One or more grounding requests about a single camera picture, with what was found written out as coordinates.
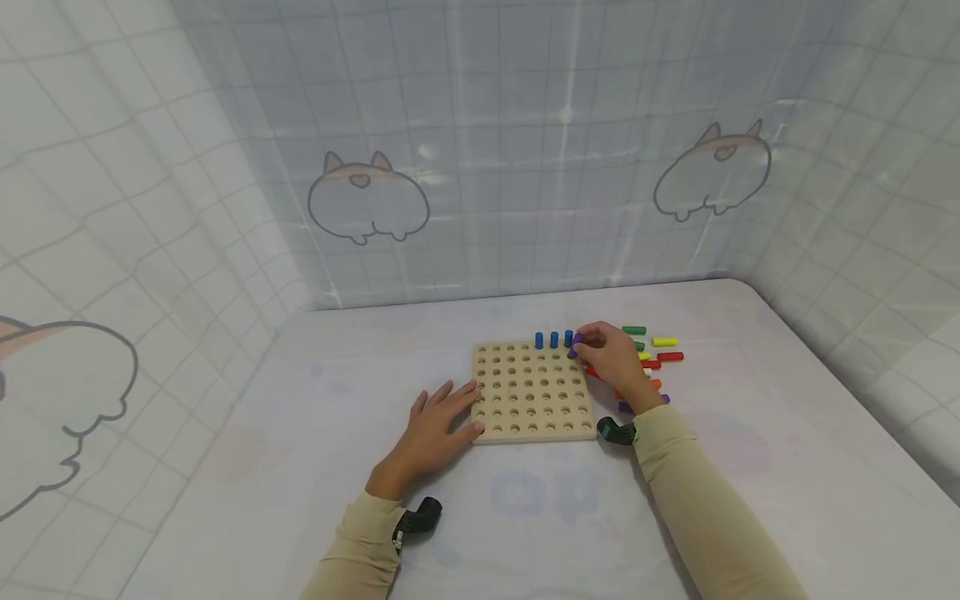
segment white tablecloth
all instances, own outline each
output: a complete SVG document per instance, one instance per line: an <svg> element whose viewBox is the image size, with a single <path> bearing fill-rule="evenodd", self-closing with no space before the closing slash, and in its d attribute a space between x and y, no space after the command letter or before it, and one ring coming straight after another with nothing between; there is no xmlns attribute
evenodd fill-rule
<svg viewBox="0 0 960 600"><path fill-rule="evenodd" d="M957 597L960 510L752 289L721 279L291 318L124 598L295 598L421 388L466 380L475 343L598 319L680 339L663 390L812 598ZM478 446L411 506L425 494L443 517L405 548L396 600L696 597L630 448Z"/></svg>

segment cartoon cat print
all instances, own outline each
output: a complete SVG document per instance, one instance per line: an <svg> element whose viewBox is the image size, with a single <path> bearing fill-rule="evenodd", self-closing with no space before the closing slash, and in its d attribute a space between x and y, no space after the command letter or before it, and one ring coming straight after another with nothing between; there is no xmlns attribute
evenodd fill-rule
<svg viewBox="0 0 960 600"><path fill-rule="evenodd" d="M770 145L760 138L763 121L746 133L723 135L712 123L697 143L663 172L654 204L682 223L704 208L721 215L749 200L770 176Z"/></svg>
<svg viewBox="0 0 960 600"><path fill-rule="evenodd" d="M77 476L84 438L126 415L136 370L133 344L102 325L0 316L0 521Z"/></svg>
<svg viewBox="0 0 960 600"><path fill-rule="evenodd" d="M430 220L423 190L395 171L381 152L373 153L370 164L344 163L326 153L324 174L310 186L307 209L321 229L358 246L376 234L402 242Z"/></svg>

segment grid pattern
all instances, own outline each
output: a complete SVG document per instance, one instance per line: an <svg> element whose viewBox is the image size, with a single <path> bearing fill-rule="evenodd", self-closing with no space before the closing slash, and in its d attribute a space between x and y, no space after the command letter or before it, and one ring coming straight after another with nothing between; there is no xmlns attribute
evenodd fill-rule
<svg viewBox="0 0 960 600"><path fill-rule="evenodd" d="M733 275L960 499L952 0L13 0L0 314L136 344L130 412L0 522L0 597L119 595L287 315ZM767 184L678 223L658 177L763 119ZM306 217L383 152L433 216Z"/></svg>
<svg viewBox="0 0 960 600"><path fill-rule="evenodd" d="M470 407L470 418L486 427L474 444L596 438L583 367L563 346L477 344L473 376L485 396Z"/></svg>
<svg viewBox="0 0 960 600"><path fill-rule="evenodd" d="M960 501L960 6L839 16L725 263Z"/></svg>
<svg viewBox="0 0 960 600"><path fill-rule="evenodd" d="M101 324L139 357L77 476L0 522L0 597L111 599L319 287L168 3L3 3L0 88L0 315Z"/></svg>
<svg viewBox="0 0 960 600"><path fill-rule="evenodd" d="M403 243L357 247L298 222L327 301L733 274L960 496L957 400L908 394L900 378L918 367L895 369L957 349L940 330L960 306L955 3L177 6L221 96L259 100L273 151L254 163L285 166L265 177L294 190L300 214L327 151L381 151L426 192L434 216ZM683 223L655 210L658 177L710 123L744 132L757 118L774 167L756 196Z"/></svg>

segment long sleeve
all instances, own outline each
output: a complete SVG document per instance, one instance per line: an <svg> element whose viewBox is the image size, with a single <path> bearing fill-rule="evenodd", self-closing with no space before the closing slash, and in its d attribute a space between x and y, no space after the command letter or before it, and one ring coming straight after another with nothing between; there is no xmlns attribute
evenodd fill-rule
<svg viewBox="0 0 960 600"><path fill-rule="evenodd" d="M300 600L386 598L400 564L393 535L403 512L399 502L362 492L347 507L336 538Z"/></svg>
<svg viewBox="0 0 960 600"><path fill-rule="evenodd" d="M798 600L797 576L683 417L660 406L634 418L634 450L704 600Z"/></svg>

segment wall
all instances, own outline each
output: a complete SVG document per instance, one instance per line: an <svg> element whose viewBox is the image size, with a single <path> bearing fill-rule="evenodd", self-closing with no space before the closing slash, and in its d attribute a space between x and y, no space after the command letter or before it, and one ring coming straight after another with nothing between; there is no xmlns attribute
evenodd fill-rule
<svg viewBox="0 0 960 600"><path fill-rule="evenodd" d="M960 4L848 2L728 254L960 502Z"/></svg>
<svg viewBox="0 0 960 600"><path fill-rule="evenodd" d="M319 306L732 274L955 496L957 6L177 3Z"/></svg>
<svg viewBox="0 0 960 600"><path fill-rule="evenodd" d="M0 598L115 597L307 308L738 276L957 497L956 6L0 5Z"/></svg>
<svg viewBox="0 0 960 600"><path fill-rule="evenodd" d="M290 244L323 288L319 304L356 306L720 270L742 212L724 209L770 166L762 140L785 116L771 103L799 89L815 58L807 45L828 27L804 13L808 4L176 7L228 115L256 137L258 179L278 190L275 204L295 190L300 211L277 218L310 233ZM757 119L761 131L744 137ZM716 211L683 221L659 212L658 177L713 122L743 144L726 172L702 182ZM408 179L385 180L371 165L377 152ZM334 165L365 163L353 169L373 174L367 191L322 178L328 153ZM751 153L754 163L741 162ZM737 170L744 177L730 177ZM660 195L666 211L679 201L676 190Z"/></svg>
<svg viewBox="0 0 960 600"><path fill-rule="evenodd" d="M165 2L0 3L0 89L0 598L114 598L313 294Z"/></svg>

